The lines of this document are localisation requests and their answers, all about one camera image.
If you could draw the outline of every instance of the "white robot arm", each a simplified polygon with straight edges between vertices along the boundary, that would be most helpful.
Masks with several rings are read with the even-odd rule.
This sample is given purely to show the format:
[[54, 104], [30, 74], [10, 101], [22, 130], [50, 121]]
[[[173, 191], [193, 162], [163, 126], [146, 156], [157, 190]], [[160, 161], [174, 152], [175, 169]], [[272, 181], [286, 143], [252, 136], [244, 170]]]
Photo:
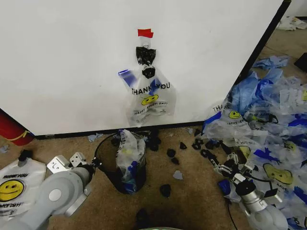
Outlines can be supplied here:
[[8, 221], [1, 230], [47, 229], [50, 216], [71, 216], [90, 194], [88, 183], [95, 165], [87, 164], [81, 153], [72, 156], [71, 164], [63, 156], [56, 156], [47, 167], [54, 174], [41, 184], [33, 207]]

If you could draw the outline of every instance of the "black wall edge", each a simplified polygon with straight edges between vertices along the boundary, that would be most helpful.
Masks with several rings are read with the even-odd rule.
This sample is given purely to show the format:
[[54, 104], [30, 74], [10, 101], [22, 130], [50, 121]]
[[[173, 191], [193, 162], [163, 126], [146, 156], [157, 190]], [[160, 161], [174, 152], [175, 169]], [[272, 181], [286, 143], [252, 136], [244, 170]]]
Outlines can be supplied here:
[[[132, 127], [132, 128], [125, 128], [125, 129], [132, 131], [132, 132], [140, 132], [140, 131], [146, 131], [146, 130], [152, 130], [152, 129], [180, 128], [180, 127], [188, 127], [188, 126], [202, 126], [203, 122], [204, 121], [195, 121], [195, 122], [176, 123], [176, 124], [158, 125], [158, 126]], [[118, 130], [119, 129], [107, 129], [107, 130], [88, 131], [88, 132], [79, 132], [79, 133], [38, 135], [38, 136], [35, 136], [35, 138], [38, 139], [38, 140], [53, 139], [53, 138], [76, 138], [76, 137], [89, 136], [89, 135], [93, 135], [93, 134], [96, 134], [96, 133], [112, 134], [112, 133], [118, 132]]]
[[279, 21], [283, 17], [284, 13], [288, 9], [289, 5], [291, 3], [291, 0], [283, 0], [282, 4], [280, 5], [278, 11], [276, 12], [275, 16], [273, 17], [272, 21], [270, 22], [268, 28], [264, 32], [263, 36], [261, 37], [260, 41], [256, 45], [254, 51], [250, 55], [248, 61], [246, 62], [245, 66], [241, 70], [241, 73], [237, 80], [235, 81], [235, 84], [238, 84], [242, 80], [244, 80], [248, 76], [249, 70], [252, 68], [254, 62], [257, 60], [257, 57], [259, 56], [260, 52], [264, 48], [265, 44], [268, 42], [270, 36], [272, 35], [273, 31], [275, 30], [276, 26], [278, 25]]

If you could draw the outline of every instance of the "black cable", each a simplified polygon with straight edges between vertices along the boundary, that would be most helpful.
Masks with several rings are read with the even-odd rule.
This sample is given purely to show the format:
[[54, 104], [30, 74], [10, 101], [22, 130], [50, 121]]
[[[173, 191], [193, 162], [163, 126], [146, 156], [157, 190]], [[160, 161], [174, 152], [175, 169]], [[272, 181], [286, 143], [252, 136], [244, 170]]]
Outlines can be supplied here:
[[236, 227], [236, 224], [235, 224], [235, 222], [234, 222], [234, 219], [232, 219], [232, 216], [231, 216], [231, 213], [230, 213], [230, 209], [229, 209], [229, 203], [230, 203], [230, 201], [229, 201], [229, 200], [226, 200], [226, 202], [227, 202], [227, 209], [228, 209], [228, 213], [229, 213], [231, 222], [233, 223], [235, 229], [238, 230], [238, 228]]
[[256, 181], [261, 181], [261, 182], [267, 182], [270, 184], [270, 189], [272, 190], [273, 189], [273, 186], [272, 186], [272, 182], [269, 181], [269, 180], [262, 180], [262, 179], [259, 179], [259, 178], [256, 178], [256, 177], [253, 177], [252, 175], [249, 175], [250, 178], [256, 180]]

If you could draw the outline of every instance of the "metal bracket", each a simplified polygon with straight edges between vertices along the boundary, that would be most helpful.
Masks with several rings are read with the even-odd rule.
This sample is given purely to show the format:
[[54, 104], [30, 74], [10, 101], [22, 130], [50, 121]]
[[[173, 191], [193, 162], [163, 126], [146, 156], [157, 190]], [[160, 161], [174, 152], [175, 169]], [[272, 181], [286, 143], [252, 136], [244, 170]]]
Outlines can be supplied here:
[[74, 214], [74, 212], [78, 210], [78, 208], [83, 204], [83, 202], [87, 199], [87, 197], [90, 195], [91, 192], [92, 192], [91, 187], [87, 185], [84, 188], [83, 193], [79, 196], [79, 198], [75, 201], [75, 203], [73, 203], [72, 206], [70, 206], [66, 210], [65, 216], [70, 217], [72, 214]]
[[70, 161], [73, 167], [77, 167], [79, 164], [87, 164], [85, 156], [81, 152], [76, 152], [73, 154], [73, 156], [70, 158]]
[[48, 164], [47, 168], [53, 173], [58, 173], [62, 171], [69, 171], [71, 168], [69, 167], [70, 162], [63, 156], [59, 155], [54, 157]]

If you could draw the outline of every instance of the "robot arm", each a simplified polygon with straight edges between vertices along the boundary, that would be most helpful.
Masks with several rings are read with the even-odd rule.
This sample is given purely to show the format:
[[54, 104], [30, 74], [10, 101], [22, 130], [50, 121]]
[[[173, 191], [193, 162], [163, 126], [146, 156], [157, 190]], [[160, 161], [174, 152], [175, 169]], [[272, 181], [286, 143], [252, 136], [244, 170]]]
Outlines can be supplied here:
[[239, 206], [246, 214], [250, 225], [258, 230], [287, 230], [286, 218], [280, 210], [272, 206], [282, 202], [278, 189], [271, 189], [265, 194], [257, 190], [255, 184], [248, 179], [254, 165], [247, 161], [239, 170], [236, 153], [226, 152], [226, 154], [227, 161], [220, 164], [217, 157], [209, 150], [203, 149], [201, 152], [203, 157], [209, 159], [216, 172], [229, 178], [236, 186], [236, 193], [241, 197]]
[[47, 228], [51, 215], [71, 216], [85, 201], [95, 165], [87, 164], [81, 153], [75, 153], [71, 164], [56, 156], [47, 167], [53, 172], [40, 186], [33, 207], [8, 221], [1, 230], [38, 230]]

